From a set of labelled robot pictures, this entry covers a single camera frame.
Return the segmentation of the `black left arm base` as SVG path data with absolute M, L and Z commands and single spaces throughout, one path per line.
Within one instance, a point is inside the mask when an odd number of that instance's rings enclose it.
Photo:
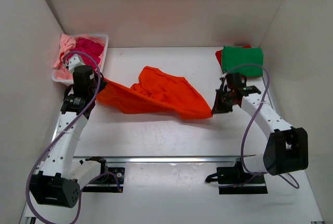
M 90 182 L 83 188 L 83 192 L 94 193 L 122 193 L 125 168 L 124 167 L 110 167 L 106 158 L 100 156 L 91 156 L 85 160 L 80 160 L 80 164 L 86 161 L 95 161 L 101 164 L 100 174 L 103 176 Z

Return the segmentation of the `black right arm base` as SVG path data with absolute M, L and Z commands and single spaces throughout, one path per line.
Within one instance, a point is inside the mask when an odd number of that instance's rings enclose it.
M 268 194 L 264 176 L 245 172 L 240 158 L 232 166 L 217 167 L 204 182 L 217 182 L 220 195 Z

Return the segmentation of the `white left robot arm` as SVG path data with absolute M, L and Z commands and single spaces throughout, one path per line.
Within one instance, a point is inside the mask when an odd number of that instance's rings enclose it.
M 97 94 L 107 85 L 91 66 L 74 68 L 60 109 L 57 136 L 48 148 L 43 165 L 28 177 L 27 191 L 38 204 L 73 208 L 79 199 L 79 185 L 71 177 L 71 164 L 79 137 L 95 106 Z

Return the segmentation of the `orange t-shirt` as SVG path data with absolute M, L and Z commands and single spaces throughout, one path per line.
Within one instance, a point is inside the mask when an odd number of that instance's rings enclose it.
M 186 78 L 166 74 L 157 68 L 144 67 L 138 83 L 130 88 L 110 80 L 106 82 L 97 101 L 124 114 L 175 112 L 183 120 L 212 117 L 208 103 Z

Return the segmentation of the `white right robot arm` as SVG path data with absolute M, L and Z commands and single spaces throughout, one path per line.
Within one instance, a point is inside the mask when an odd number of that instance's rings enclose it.
M 238 182 L 246 182 L 252 175 L 277 176 L 299 170 L 309 165 L 308 134 L 302 127 L 295 128 L 285 121 L 265 101 L 266 91 L 248 86 L 247 78 L 240 73 L 231 73 L 221 78 L 216 90 L 212 114 L 232 112 L 239 106 L 251 117 L 249 124 L 256 123 L 267 138 L 262 154 L 241 155 L 241 165 L 233 170 Z

